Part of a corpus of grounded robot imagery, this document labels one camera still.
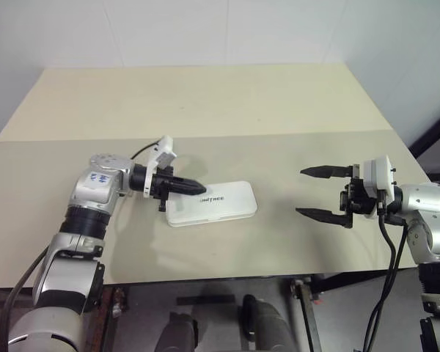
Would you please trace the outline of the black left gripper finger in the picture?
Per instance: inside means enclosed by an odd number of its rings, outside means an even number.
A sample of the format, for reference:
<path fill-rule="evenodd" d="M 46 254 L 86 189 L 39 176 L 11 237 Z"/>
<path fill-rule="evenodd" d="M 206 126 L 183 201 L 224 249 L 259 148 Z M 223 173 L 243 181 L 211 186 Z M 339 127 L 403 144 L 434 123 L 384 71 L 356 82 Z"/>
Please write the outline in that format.
<path fill-rule="evenodd" d="M 174 177 L 172 178 L 172 181 L 178 187 L 203 187 L 203 185 L 199 183 L 197 180 L 192 180 L 183 177 Z"/>
<path fill-rule="evenodd" d="M 206 192 L 206 187 L 203 185 L 193 186 L 193 185 L 181 185 L 181 186 L 173 186 L 172 192 L 176 194 L 184 194 L 189 196 L 194 196 L 198 194 L 204 194 Z"/>

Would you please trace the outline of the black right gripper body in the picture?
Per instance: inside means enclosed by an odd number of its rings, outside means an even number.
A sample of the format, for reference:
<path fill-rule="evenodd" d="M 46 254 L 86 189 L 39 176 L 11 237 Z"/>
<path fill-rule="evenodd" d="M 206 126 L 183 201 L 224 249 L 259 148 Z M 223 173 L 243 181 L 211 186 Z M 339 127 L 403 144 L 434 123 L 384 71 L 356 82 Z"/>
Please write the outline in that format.
<path fill-rule="evenodd" d="M 354 164 L 351 168 L 351 180 L 340 192 L 340 210 L 345 213 L 340 225 L 344 228 L 353 227 L 354 214 L 370 215 L 375 208 L 375 198 L 367 194 L 359 176 L 359 165 Z"/>

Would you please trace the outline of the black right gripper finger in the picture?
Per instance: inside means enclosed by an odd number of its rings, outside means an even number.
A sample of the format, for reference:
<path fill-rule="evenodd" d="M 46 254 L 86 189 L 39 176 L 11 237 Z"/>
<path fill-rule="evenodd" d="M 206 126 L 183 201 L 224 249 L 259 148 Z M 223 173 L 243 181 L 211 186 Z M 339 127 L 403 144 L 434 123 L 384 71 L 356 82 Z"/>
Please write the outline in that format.
<path fill-rule="evenodd" d="M 326 178 L 331 177 L 352 177 L 353 167 L 352 166 L 314 166 L 300 171 L 303 175 L 308 175 L 310 177 Z"/>
<path fill-rule="evenodd" d="M 351 214 L 346 213 L 337 215 L 332 213 L 330 210 L 322 210 L 317 208 L 296 208 L 296 211 L 303 216 L 322 223 L 335 224 L 348 229 L 352 228 Z"/>

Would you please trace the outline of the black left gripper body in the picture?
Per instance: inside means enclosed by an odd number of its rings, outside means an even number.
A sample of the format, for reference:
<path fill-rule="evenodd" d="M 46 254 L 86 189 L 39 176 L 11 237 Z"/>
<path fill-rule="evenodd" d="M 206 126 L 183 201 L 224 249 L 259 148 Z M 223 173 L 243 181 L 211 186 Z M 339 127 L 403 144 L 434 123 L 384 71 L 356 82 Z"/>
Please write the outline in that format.
<path fill-rule="evenodd" d="M 169 198 L 174 168 L 167 166 L 165 169 L 157 168 L 152 176 L 151 197 L 159 201 L 158 211 L 166 211 L 166 201 Z"/>

